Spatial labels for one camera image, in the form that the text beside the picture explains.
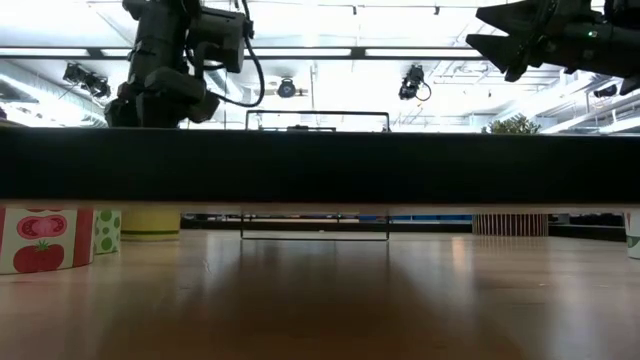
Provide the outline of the green dotted peas can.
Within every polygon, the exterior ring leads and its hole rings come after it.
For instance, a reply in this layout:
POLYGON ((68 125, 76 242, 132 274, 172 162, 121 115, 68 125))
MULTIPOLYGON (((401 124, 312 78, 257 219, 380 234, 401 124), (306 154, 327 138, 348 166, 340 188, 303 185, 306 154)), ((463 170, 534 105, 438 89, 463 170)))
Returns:
POLYGON ((116 253, 120 249, 122 213, 119 210, 94 212, 94 254, 116 253))

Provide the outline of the tomato print can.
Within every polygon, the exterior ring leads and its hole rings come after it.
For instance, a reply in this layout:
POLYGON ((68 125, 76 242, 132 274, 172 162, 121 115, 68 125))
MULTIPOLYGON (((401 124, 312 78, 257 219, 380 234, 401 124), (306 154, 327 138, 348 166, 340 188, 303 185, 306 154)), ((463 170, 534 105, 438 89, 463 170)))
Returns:
POLYGON ((94 258, 91 208, 0 207, 0 275, 82 267, 94 258))

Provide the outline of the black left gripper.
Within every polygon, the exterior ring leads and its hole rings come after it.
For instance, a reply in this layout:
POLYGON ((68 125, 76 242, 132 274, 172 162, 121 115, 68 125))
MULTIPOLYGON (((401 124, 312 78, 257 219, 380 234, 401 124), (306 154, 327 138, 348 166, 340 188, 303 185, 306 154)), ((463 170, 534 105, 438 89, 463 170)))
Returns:
POLYGON ((171 27, 139 27, 129 55, 125 99, 115 98, 104 109, 112 128, 177 125, 184 119, 210 120, 220 105, 206 84, 188 74, 183 58, 185 31, 171 27), (142 120, 138 96, 142 94, 142 120))

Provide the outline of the peaches label can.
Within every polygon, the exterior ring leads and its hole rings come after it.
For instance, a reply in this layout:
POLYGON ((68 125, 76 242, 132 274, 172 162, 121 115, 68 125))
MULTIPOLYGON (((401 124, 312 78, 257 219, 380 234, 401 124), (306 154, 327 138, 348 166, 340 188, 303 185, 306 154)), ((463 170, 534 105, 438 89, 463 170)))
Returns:
POLYGON ((127 210, 122 213, 121 240, 176 241, 180 228, 181 213, 177 210, 127 210))

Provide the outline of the corn picture can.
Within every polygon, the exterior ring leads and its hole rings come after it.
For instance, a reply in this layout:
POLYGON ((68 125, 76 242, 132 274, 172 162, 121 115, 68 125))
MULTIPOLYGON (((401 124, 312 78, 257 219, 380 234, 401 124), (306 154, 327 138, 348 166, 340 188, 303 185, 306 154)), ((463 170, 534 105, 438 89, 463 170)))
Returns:
POLYGON ((624 226, 627 242, 627 255, 640 260, 640 210, 624 213, 624 226))

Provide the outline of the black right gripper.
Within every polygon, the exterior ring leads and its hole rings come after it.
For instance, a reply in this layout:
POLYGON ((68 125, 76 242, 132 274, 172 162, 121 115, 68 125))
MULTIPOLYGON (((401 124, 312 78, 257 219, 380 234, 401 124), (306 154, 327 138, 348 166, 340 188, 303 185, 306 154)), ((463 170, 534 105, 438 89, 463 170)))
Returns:
POLYGON ((469 34, 466 42, 507 82, 542 63, 620 78, 640 77, 640 0, 522 0, 478 8, 476 17, 501 31, 531 31, 543 24, 537 58, 522 39, 469 34))

